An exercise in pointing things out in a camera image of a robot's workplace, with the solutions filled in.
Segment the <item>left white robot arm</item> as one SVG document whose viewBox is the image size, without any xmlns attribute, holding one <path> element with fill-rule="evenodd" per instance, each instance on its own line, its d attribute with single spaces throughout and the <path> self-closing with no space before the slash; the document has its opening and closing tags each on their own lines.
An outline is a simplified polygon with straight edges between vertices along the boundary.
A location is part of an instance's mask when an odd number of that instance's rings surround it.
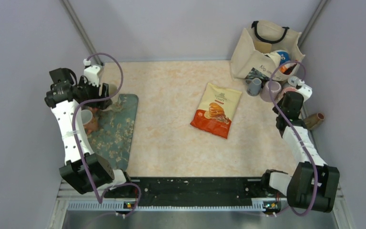
<svg viewBox="0 0 366 229">
<path fill-rule="evenodd" d="M 49 72 L 53 83 L 44 101 L 57 120 L 65 150 L 65 165 L 59 172 L 80 194 L 93 191 L 89 180 L 92 178 L 96 187 L 115 181 L 116 192 L 128 197 L 133 193 L 133 183 L 123 170 L 113 170 L 107 159 L 94 152 L 84 128 L 87 116 L 79 106 L 87 100 L 93 100 L 89 107 L 99 110 L 112 104 L 108 99 L 109 85 L 99 83 L 101 73 L 100 66 L 90 65 L 77 81 L 75 73 L 68 68 Z"/>
</svg>

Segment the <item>large pink mug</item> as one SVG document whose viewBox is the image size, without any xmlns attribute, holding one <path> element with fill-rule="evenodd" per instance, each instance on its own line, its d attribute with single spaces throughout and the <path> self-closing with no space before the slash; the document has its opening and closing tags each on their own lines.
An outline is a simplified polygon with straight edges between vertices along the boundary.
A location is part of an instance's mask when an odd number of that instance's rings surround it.
<svg viewBox="0 0 366 229">
<path fill-rule="evenodd" d="M 289 86 L 289 87 L 286 87 L 286 88 L 284 88 L 281 92 L 280 92 L 280 96 L 282 97 L 282 96 L 284 96 L 284 94 L 285 93 L 287 93 L 287 92 L 296 92 L 297 91 L 297 88 L 296 87 L 291 87 L 291 86 Z"/>
</svg>

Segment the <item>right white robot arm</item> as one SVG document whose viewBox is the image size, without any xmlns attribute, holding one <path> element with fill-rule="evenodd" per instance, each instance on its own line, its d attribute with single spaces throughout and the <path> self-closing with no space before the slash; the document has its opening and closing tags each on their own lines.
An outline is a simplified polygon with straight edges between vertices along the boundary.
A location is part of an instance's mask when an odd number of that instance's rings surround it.
<svg viewBox="0 0 366 229">
<path fill-rule="evenodd" d="M 334 207 L 340 172 L 320 157 L 311 142 L 306 125 L 299 118 L 303 103 L 300 93 L 290 91 L 273 108 L 278 115 L 276 127 L 298 165 L 293 175 L 266 170 L 260 190 L 267 197 L 283 194 L 290 207 L 328 213 Z"/>
</svg>

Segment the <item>small brown striped cup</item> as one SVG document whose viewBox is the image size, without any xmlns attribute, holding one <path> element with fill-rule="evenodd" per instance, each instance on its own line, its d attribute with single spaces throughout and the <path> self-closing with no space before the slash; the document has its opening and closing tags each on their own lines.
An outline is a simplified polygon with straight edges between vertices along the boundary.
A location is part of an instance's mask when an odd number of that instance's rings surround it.
<svg viewBox="0 0 366 229">
<path fill-rule="evenodd" d="M 315 113 L 311 114 L 308 117 L 303 119 L 303 122 L 306 125 L 306 128 L 310 131 L 318 128 L 322 122 L 325 120 L 325 115 L 323 113 Z"/>
</svg>

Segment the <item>orange chips bag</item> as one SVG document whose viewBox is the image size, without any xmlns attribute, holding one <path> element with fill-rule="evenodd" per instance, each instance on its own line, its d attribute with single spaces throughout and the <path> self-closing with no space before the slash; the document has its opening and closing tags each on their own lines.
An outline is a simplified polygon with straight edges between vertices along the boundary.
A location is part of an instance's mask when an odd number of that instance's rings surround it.
<svg viewBox="0 0 366 229">
<path fill-rule="evenodd" d="M 227 139 L 241 95 L 239 90 L 208 83 L 190 125 Z"/>
</svg>

